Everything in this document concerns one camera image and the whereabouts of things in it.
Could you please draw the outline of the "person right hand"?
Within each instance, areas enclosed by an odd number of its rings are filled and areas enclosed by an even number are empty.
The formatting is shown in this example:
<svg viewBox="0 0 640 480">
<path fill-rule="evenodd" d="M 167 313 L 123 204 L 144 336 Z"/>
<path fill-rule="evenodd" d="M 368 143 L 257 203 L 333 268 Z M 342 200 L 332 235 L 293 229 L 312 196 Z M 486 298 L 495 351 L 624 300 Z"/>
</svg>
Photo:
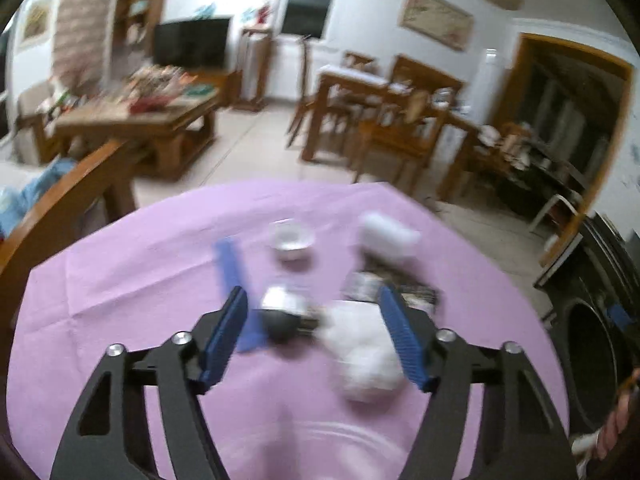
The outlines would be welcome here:
<svg viewBox="0 0 640 480">
<path fill-rule="evenodd" d="M 605 424 L 599 430 L 594 456 L 604 460 L 616 445 L 618 438 L 628 425 L 630 414 L 639 403 L 639 369 L 635 368 L 631 376 L 620 387 L 617 400 L 608 414 Z"/>
</svg>

